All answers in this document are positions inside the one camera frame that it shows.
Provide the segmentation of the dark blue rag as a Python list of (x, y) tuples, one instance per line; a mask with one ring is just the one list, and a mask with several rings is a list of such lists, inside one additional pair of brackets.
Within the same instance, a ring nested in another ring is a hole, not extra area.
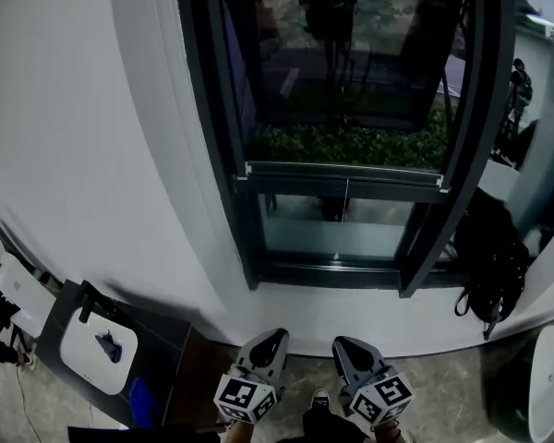
[(120, 362), (123, 348), (120, 344), (115, 342), (111, 331), (107, 331), (104, 334), (96, 334), (94, 338), (113, 364)]

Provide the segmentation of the black faucet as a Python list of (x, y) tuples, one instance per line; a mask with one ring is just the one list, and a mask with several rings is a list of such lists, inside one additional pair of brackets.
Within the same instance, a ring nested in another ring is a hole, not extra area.
[(78, 288), (77, 301), (80, 302), (78, 321), (87, 324), (93, 308), (102, 299), (102, 294), (88, 281), (83, 281)]

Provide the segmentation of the green hedge plants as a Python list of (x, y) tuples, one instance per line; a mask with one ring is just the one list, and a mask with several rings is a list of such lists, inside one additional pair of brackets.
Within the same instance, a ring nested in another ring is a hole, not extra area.
[(424, 127), (403, 132), (366, 126), (264, 125), (251, 139), (247, 158), (439, 170), (450, 142), (445, 110), (435, 104)]

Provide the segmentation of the white sink basin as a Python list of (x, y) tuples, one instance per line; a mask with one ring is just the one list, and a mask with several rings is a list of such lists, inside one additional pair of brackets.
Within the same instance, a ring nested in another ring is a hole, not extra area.
[[(87, 324), (78, 321), (80, 307), (71, 315), (60, 344), (60, 357), (72, 371), (107, 395), (120, 393), (138, 350), (138, 336), (129, 328), (91, 313)], [(113, 364), (95, 340), (96, 334), (111, 331), (123, 348), (119, 363)]]

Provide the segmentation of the glass window with dark frame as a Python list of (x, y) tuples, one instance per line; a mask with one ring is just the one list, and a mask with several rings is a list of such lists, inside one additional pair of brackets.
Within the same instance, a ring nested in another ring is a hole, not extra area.
[[(451, 126), (450, 142), (445, 153), (444, 162), (441, 168), (435, 170), (421, 170), (411, 168), (392, 168), (378, 167), (368, 165), (350, 165), (334, 163), (302, 163), (302, 162), (257, 162), (247, 158), (247, 148), (251, 139), (257, 134), (259, 128), (264, 125), (256, 116), (256, 109), (252, 100), (251, 90), (247, 83), (246, 66), (244, 58), (238, 46), (238, 41), (231, 33), (231, 24), (226, 16), (223, 1), (220, 0), (223, 10), (223, 22), (227, 45), (234, 58), (235, 74), (233, 78), (234, 88), (241, 97), (240, 115), (241, 128), (240, 137), (243, 145), (244, 160), (247, 167), (254, 172), (259, 173), (277, 173), (277, 174), (302, 174), (302, 175), (329, 175), (347, 174), (353, 177), (365, 176), (380, 181), (392, 182), (412, 182), (420, 184), (438, 185), (441, 183), (447, 165), (452, 156), (454, 139), (453, 131), (455, 127), (456, 112), (460, 104), (460, 95), (465, 70), (465, 46), (467, 32), (467, 10), (470, 0), (463, 0), (463, 6), (458, 20), (458, 26), (454, 33), (451, 52), (448, 56), (444, 72), (441, 77), (435, 98), (431, 103), (428, 113), (433, 105), (438, 104), (445, 110), (447, 123)], [(349, 125), (340, 121), (321, 124), (322, 126), (361, 126)], [(403, 132), (418, 132), (424, 125), (416, 131), (401, 130)]]

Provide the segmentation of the bright blue cloth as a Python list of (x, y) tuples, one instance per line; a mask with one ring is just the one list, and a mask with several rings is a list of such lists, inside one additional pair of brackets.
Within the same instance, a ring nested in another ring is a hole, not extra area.
[(156, 401), (144, 377), (136, 377), (129, 390), (129, 407), (133, 421), (142, 428), (154, 428), (156, 424)]

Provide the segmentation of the person's black trousers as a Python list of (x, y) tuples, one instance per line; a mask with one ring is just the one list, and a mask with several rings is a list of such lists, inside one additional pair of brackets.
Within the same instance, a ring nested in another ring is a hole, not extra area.
[(366, 434), (355, 424), (332, 413), (326, 407), (315, 407), (303, 415), (303, 435), (277, 443), (364, 443)]

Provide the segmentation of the white bathtub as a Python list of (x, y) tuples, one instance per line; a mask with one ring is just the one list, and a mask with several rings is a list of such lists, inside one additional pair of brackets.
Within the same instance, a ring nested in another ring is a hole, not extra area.
[(543, 328), (536, 341), (528, 422), (533, 443), (554, 443), (554, 325)]

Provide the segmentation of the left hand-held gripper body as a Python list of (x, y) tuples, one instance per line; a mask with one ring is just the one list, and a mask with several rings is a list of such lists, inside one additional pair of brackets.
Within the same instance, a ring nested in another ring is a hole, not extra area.
[(257, 424), (282, 399), (285, 367), (286, 363), (283, 363), (276, 373), (271, 369), (271, 377), (266, 380), (234, 365), (228, 374), (222, 375), (214, 395), (220, 416), (226, 422)]

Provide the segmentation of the person's right forearm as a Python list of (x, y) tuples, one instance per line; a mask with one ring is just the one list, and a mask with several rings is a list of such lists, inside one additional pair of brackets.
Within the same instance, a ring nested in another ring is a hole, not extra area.
[(396, 419), (383, 422), (372, 428), (375, 443), (405, 443), (399, 422)]

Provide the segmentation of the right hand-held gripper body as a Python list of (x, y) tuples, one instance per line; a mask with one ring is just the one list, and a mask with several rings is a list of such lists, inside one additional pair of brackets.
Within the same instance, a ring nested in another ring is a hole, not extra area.
[(385, 373), (366, 380), (353, 398), (342, 404), (343, 414), (369, 432), (399, 417), (413, 400), (414, 390), (405, 373), (389, 367)]

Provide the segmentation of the wooden vanity cabinet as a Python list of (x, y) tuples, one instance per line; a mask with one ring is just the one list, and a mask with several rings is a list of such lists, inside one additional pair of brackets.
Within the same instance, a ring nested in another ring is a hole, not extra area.
[(107, 395), (67, 367), (60, 344), (77, 301), (80, 284), (66, 281), (38, 340), (42, 363), (96, 409), (129, 428), (136, 427), (129, 407), (129, 390), (136, 377), (144, 377), (156, 401), (156, 424), (191, 424), (199, 432), (220, 430), (213, 397), (231, 360), (225, 349), (205, 338), (189, 322), (149, 309), (116, 301), (102, 294), (92, 312), (132, 329), (138, 336), (126, 385)]

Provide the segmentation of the black backpack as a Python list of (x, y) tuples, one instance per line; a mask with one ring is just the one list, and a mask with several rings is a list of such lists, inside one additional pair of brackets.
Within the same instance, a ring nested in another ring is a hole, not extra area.
[(510, 316), (525, 286), (529, 251), (519, 238), (504, 203), (478, 188), (461, 218), (453, 241), (469, 280), (457, 303), (458, 317), (473, 312), (486, 324), (485, 341)]

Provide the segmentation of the person's left forearm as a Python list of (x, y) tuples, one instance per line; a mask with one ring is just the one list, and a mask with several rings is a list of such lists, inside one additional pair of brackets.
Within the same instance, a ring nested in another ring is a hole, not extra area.
[(231, 424), (225, 434), (223, 443), (251, 443), (255, 426), (242, 421)]

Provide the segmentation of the white flat panel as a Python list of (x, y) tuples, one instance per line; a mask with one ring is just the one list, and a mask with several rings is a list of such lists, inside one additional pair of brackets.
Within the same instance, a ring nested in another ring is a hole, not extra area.
[(55, 297), (9, 253), (0, 260), (0, 292), (18, 307), (11, 321), (32, 338), (39, 338)]

